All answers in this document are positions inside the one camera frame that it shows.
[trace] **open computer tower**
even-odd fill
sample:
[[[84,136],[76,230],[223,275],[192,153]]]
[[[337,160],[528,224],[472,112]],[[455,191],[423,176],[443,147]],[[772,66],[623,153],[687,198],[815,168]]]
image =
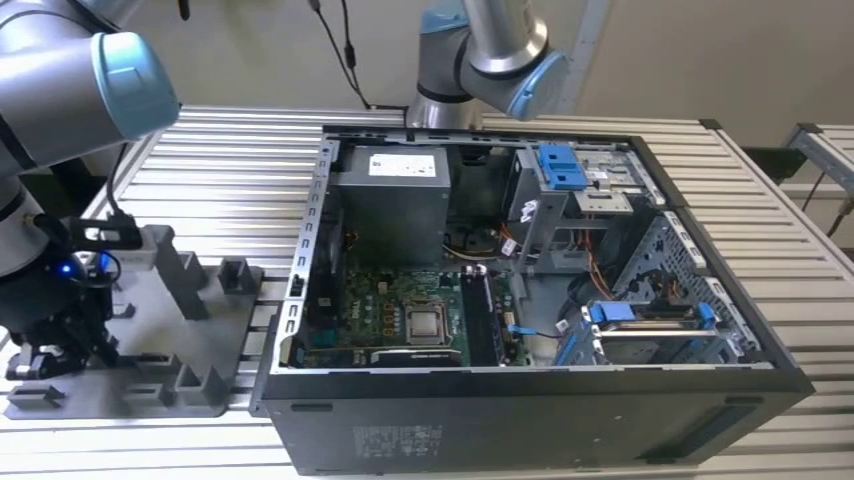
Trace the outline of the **open computer tower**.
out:
[[[296,242],[300,474],[699,463],[812,392],[639,137],[327,127]]]

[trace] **white wall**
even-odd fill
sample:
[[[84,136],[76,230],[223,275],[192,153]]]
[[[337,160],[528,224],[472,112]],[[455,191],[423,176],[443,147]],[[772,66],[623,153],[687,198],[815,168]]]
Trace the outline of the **white wall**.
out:
[[[349,0],[368,100],[415,93],[420,12],[431,0]],[[716,118],[743,145],[779,145],[794,124],[854,124],[852,0],[612,0],[577,114]],[[189,104],[359,108],[304,0],[148,0],[141,33]],[[583,0],[535,0],[552,44],[569,49]],[[340,3],[323,0],[337,39]],[[808,167],[802,182],[815,177]],[[810,216],[827,227],[838,202]],[[834,239],[854,246],[854,222]]]
[[[412,100],[420,13],[431,3],[348,2],[359,80],[372,103]],[[341,42],[340,2],[321,5]],[[581,5],[581,0],[533,2],[557,47],[572,44]],[[305,0],[193,0],[190,6],[184,23],[174,0],[148,0],[126,27],[157,50],[184,103],[360,108]]]
[[[854,1],[615,0],[581,115],[715,118],[742,145],[854,123]]]

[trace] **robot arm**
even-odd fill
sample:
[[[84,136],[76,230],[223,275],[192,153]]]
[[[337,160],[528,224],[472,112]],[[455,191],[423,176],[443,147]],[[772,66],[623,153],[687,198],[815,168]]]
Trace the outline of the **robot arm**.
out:
[[[136,34],[118,32],[140,3],[0,1],[0,325],[21,346],[9,379],[62,375],[89,357],[106,366],[117,361],[104,327],[114,277],[100,259],[109,257],[94,255],[89,267],[74,252],[138,247],[133,220],[116,215],[62,224],[42,214],[14,176],[137,140],[177,119],[153,51]],[[89,227],[110,235],[88,238]]]
[[[479,128],[475,99],[519,120],[547,110],[567,72],[527,0],[464,0],[421,16],[417,96],[407,123]]]
[[[0,178],[137,140],[177,119],[152,49],[112,23],[140,3],[0,2]]]

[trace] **sticker label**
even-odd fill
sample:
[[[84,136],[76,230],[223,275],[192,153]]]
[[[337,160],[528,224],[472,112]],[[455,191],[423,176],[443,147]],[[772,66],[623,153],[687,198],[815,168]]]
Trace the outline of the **sticker label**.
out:
[[[432,155],[371,155],[368,175],[372,177],[435,177],[436,161]]]
[[[515,249],[516,249],[516,241],[512,238],[508,238],[504,241],[504,245],[501,245],[501,253],[509,256],[512,255],[512,252]]]
[[[597,178],[600,180],[604,180],[608,178],[608,174],[599,171],[599,170],[587,170],[587,175],[592,176],[592,178]]]
[[[353,427],[356,455],[361,458],[435,457],[441,443],[441,425],[381,425]]]

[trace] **black cable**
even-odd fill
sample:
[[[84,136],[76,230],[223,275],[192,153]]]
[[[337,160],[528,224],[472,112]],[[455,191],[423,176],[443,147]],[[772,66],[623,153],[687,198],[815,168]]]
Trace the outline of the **black cable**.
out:
[[[842,219],[844,215],[836,215],[836,218],[832,221],[832,225],[830,225],[830,230],[827,230],[827,236],[831,237],[834,233],[836,233],[836,229],[839,228],[839,224],[842,223]]]
[[[800,211],[806,212],[806,207],[810,205],[810,200],[812,200],[812,195],[815,194],[815,190],[818,189],[818,185],[822,183],[824,179],[824,172],[818,176],[815,180],[815,184],[812,185],[812,190],[810,190],[810,194],[806,196],[806,200],[803,201],[803,206],[800,207]]]
[[[364,95],[361,95],[361,89],[356,86],[353,80],[349,78],[349,73],[347,73],[347,66],[344,65],[344,59],[341,58],[341,52],[337,49],[337,42],[335,41],[335,36],[332,35],[332,29],[329,28],[329,24],[325,21],[325,17],[323,16],[323,12],[320,11],[320,4],[317,2],[316,8],[315,3],[309,2],[311,9],[317,14],[317,18],[320,19],[320,23],[323,24],[323,29],[325,30],[325,36],[329,38],[329,43],[332,44],[332,50],[335,51],[335,58],[337,58],[337,64],[341,67],[341,73],[344,74],[344,78],[347,79],[347,84],[349,88],[359,96],[359,100],[361,101],[361,106],[365,110],[371,109],[371,104],[364,99]]]
[[[189,0],[177,0],[177,12],[181,15],[181,20],[189,20]]]
[[[109,260],[112,260],[112,263],[114,263],[116,265],[116,274],[109,278],[109,280],[106,282],[98,283],[98,282],[92,282],[89,281],[89,279],[86,278],[85,280],[78,280],[73,277],[70,277],[70,281],[73,283],[76,283],[77,285],[80,285],[81,287],[85,288],[112,288],[112,286],[116,284],[116,282],[118,282],[118,279],[121,278],[121,273],[122,273],[122,269],[121,269],[121,262],[118,261],[118,259],[116,258],[116,256],[109,253],[106,250],[98,250],[94,253],[94,261],[97,262],[97,268],[100,269],[100,262],[101,262],[101,255],[105,256],[106,258],[109,258]]]
[[[545,338],[553,338],[555,340],[560,340],[563,338],[560,335],[548,335],[543,332],[536,332],[536,335]]]
[[[109,208],[112,208],[113,215],[124,215],[124,210],[118,208],[118,202],[116,202],[116,174],[118,172],[118,164],[124,159],[124,154],[128,151],[129,143],[125,143],[121,146],[121,150],[118,151],[118,158],[116,159],[116,163],[112,165],[112,170],[109,171],[109,176],[106,177],[106,203],[109,203]]]
[[[361,92],[361,85],[359,84],[359,76],[356,75],[356,48],[352,46],[352,41],[349,38],[349,9],[347,8],[345,0],[341,0],[341,10],[344,13],[344,59],[341,59],[341,54],[337,49],[337,42],[335,41],[335,37],[332,35],[332,30],[329,29],[329,24],[325,21],[325,17],[320,12],[320,0],[308,0],[308,6],[312,11],[317,14],[317,18],[320,19],[320,23],[323,24],[323,29],[325,30],[325,35],[329,39],[329,43],[332,44],[332,49],[335,50],[335,57],[337,58],[337,64],[341,67],[341,72],[344,74],[344,78],[347,79],[347,84],[349,88],[359,96],[359,101],[361,102],[361,106],[365,110],[400,110],[403,112],[403,129],[407,130],[407,138],[409,137],[408,129],[409,126],[405,123],[405,117],[409,111],[409,107],[397,106],[397,105],[373,105],[367,101],[364,97],[364,93]]]
[[[349,69],[352,83],[359,94],[363,95],[359,76],[356,75],[356,48],[352,46],[352,40],[349,39],[349,9],[347,8],[347,0],[341,0],[341,11],[344,13],[344,61]]]

